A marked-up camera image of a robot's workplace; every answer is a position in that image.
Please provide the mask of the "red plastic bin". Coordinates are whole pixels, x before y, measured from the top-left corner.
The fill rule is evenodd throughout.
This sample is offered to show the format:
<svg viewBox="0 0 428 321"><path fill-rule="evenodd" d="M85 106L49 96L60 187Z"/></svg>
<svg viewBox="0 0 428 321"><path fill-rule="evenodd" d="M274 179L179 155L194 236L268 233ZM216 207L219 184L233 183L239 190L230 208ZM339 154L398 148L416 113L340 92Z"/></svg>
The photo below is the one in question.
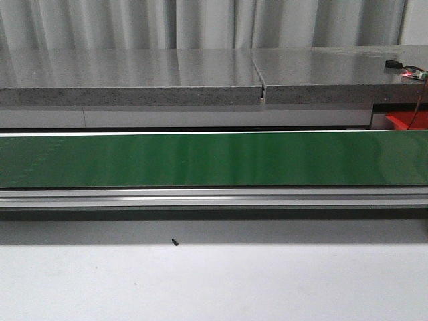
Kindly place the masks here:
<svg viewBox="0 0 428 321"><path fill-rule="evenodd" d="M427 111L418 112L413 119L413 112L391 112L386 119L392 123L395 130L427 130Z"/></svg>

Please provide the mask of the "aluminium conveyor frame rail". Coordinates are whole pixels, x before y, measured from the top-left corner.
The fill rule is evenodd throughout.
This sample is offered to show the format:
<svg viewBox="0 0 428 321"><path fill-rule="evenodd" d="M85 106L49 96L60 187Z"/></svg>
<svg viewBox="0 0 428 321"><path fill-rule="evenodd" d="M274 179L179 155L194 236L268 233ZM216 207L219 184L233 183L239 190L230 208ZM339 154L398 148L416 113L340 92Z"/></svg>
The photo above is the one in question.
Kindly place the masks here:
<svg viewBox="0 0 428 321"><path fill-rule="evenodd" d="M427 206L426 186L6 189L3 209Z"/></svg>

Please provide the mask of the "left grey stone slab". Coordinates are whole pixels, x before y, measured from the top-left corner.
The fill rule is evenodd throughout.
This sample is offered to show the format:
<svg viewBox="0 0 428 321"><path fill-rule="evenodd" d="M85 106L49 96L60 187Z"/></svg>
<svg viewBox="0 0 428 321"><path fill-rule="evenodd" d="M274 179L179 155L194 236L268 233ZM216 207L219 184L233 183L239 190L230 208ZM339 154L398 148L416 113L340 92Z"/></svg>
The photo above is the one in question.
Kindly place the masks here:
<svg viewBox="0 0 428 321"><path fill-rule="evenodd" d="M245 50L1 52L4 106L256 105L262 88Z"/></svg>

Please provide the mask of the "right grey stone slab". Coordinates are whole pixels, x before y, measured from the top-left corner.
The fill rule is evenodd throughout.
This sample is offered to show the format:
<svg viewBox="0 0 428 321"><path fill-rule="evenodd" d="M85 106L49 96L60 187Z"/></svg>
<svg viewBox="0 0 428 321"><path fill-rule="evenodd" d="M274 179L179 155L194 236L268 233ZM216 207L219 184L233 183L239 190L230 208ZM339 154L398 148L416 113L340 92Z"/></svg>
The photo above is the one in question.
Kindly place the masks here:
<svg viewBox="0 0 428 321"><path fill-rule="evenodd" d="M385 67L397 60L427 68L427 46L255 49L268 104L414 103L423 82Z"/></svg>

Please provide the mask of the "small black device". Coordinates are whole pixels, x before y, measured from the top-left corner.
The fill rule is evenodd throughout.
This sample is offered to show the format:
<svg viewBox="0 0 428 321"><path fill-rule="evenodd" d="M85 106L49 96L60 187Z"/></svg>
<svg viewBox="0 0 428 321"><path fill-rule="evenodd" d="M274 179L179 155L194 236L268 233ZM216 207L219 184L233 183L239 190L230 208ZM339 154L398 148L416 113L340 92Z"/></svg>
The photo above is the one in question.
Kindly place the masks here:
<svg viewBox="0 0 428 321"><path fill-rule="evenodd" d="M402 69L403 64L397 60L386 60L385 67L390 69Z"/></svg>

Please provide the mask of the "grey pleated curtain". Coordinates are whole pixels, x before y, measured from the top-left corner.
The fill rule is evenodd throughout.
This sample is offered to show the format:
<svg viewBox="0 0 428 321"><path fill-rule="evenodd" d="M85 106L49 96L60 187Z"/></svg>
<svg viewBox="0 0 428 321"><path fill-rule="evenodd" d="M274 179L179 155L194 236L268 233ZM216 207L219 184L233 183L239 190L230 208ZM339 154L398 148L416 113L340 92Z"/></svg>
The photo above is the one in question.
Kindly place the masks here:
<svg viewBox="0 0 428 321"><path fill-rule="evenodd" d="M2 49L397 45L406 1L2 1Z"/></svg>

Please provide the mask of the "green conveyor belt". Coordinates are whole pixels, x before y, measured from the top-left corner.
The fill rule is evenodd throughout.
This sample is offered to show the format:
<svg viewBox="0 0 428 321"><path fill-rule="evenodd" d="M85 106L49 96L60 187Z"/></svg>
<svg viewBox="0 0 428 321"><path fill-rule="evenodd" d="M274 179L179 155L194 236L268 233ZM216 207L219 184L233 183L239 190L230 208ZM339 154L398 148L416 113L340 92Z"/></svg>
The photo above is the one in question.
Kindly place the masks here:
<svg viewBox="0 0 428 321"><path fill-rule="evenodd" d="M1 139L4 189L426 183L422 130Z"/></svg>

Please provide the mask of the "circuit board with red light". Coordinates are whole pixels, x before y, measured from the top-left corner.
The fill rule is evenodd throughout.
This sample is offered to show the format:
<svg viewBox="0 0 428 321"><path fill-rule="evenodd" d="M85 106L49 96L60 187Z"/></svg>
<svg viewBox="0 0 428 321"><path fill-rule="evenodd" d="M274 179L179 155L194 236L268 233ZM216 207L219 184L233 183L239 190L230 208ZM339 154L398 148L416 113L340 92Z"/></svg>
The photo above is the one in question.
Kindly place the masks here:
<svg viewBox="0 0 428 321"><path fill-rule="evenodd" d="M405 68L402 77L424 81L427 79L427 71L421 68Z"/></svg>

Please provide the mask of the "grey stone slab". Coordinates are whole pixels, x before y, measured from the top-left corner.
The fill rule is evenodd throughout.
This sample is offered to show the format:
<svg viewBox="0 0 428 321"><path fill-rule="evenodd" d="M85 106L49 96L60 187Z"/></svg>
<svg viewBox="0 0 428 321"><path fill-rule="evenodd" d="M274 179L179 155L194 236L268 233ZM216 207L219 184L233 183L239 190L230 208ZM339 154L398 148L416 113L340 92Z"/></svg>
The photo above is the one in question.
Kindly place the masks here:
<svg viewBox="0 0 428 321"><path fill-rule="evenodd" d="M4 106L256 105L262 88L245 50L1 52Z"/></svg>
<svg viewBox="0 0 428 321"><path fill-rule="evenodd" d="M385 67L397 60L427 68L427 46L255 49L268 104L414 103L423 82Z"/></svg>

